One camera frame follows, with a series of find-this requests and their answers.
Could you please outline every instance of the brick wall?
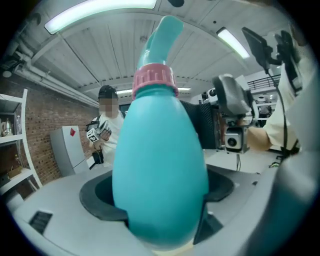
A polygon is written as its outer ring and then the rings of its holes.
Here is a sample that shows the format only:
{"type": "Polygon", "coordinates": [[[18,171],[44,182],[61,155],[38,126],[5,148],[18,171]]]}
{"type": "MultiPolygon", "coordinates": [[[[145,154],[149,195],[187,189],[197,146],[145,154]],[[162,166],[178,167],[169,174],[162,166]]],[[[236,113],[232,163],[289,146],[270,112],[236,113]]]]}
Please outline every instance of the brick wall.
{"type": "MultiPolygon", "coordinates": [[[[44,185],[61,177],[50,144],[50,132],[61,126],[78,126],[84,154],[89,158],[91,152],[85,125],[98,115],[98,109],[17,75],[0,78],[0,94],[22,97],[24,89],[28,89],[25,113],[27,142],[34,168],[44,185]]],[[[5,162],[2,156],[0,148],[0,162],[5,162]]]]}

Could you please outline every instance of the white sleeve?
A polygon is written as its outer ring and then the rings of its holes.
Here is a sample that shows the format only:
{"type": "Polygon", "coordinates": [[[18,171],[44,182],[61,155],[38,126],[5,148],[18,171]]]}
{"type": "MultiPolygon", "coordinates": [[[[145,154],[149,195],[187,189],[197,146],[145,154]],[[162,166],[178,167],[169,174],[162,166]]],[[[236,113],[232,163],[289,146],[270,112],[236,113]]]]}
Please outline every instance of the white sleeve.
{"type": "MultiPolygon", "coordinates": [[[[285,111],[287,111],[291,107],[291,105],[295,100],[295,96],[292,94],[289,87],[290,87],[290,84],[285,71],[285,66],[282,65],[281,77],[280,77],[278,88],[282,95],[285,111]]],[[[287,126],[286,148],[288,150],[291,150],[297,140],[297,137],[288,120],[286,120],[286,126],[287,126]]],[[[279,146],[279,147],[284,146],[284,113],[283,113],[282,104],[281,104],[279,95],[278,95],[278,100],[276,102],[275,110],[273,114],[267,119],[263,129],[266,131],[272,145],[279,146]]]]}

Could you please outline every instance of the black holder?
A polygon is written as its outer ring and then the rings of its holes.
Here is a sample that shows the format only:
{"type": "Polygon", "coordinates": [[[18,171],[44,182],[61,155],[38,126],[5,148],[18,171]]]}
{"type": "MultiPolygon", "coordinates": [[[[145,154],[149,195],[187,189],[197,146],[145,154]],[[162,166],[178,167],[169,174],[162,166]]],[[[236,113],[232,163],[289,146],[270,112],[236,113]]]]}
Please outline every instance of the black holder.
{"type": "MultiPolygon", "coordinates": [[[[201,217],[193,240],[194,245],[214,235],[223,227],[213,215],[208,214],[206,204],[223,200],[232,193],[235,187],[229,178],[215,172],[215,169],[223,170],[224,168],[210,166],[207,169],[209,193],[203,197],[201,217]]],[[[127,227],[129,226],[127,212],[115,207],[112,171],[85,183],[80,190],[79,197],[83,207],[101,221],[123,221],[127,227]]]]}

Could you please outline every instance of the person's arm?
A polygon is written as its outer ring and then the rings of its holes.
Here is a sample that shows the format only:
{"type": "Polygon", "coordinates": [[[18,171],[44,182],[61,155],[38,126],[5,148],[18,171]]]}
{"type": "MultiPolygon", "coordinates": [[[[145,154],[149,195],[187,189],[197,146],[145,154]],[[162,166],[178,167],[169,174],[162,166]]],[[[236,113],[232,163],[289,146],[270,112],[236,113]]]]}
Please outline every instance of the person's arm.
{"type": "Polygon", "coordinates": [[[104,130],[100,135],[99,135],[99,140],[95,141],[95,142],[91,142],[89,144],[89,148],[91,149],[92,152],[95,152],[96,150],[100,149],[100,146],[104,143],[107,142],[111,136],[111,130],[110,129],[106,129],[104,130]]]}
{"type": "Polygon", "coordinates": [[[267,151],[272,146],[268,134],[263,128],[249,127],[246,139],[247,145],[253,150],[267,151]]]}
{"type": "MultiPolygon", "coordinates": [[[[284,107],[287,110],[294,101],[294,97],[289,91],[289,81],[286,76],[285,68],[281,68],[281,77],[278,84],[278,89],[282,95],[284,107]]],[[[296,137],[287,122],[287,149],[291,149],[296,141],[296,137]]],[[[267,119],[265,126],[262,128],[250,127],[247,131],[247,143],[253,150],[266,151],[272,145],[284,146],[284,113],[282,104],[278,99],[275,110],[267,119]]]]}

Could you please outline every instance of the metal railing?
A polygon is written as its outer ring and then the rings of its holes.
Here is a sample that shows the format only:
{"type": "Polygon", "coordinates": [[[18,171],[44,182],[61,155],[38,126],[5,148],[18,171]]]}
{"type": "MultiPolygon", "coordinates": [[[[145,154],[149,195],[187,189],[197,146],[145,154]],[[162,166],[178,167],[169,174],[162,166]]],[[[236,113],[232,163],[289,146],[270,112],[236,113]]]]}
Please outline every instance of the metal railing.
{"type": "Polygon", "coordinates": [[[248,82],[249,89],[255,90],[255,89],[261,89],[261,88],[265,88],[265,87],[277,86],[279,84],[280,76],[281,76],[280,74],[272,76],[275,84],[270,77],[266,77],[266,78],[262,78],[262,79],[248,82]]]}

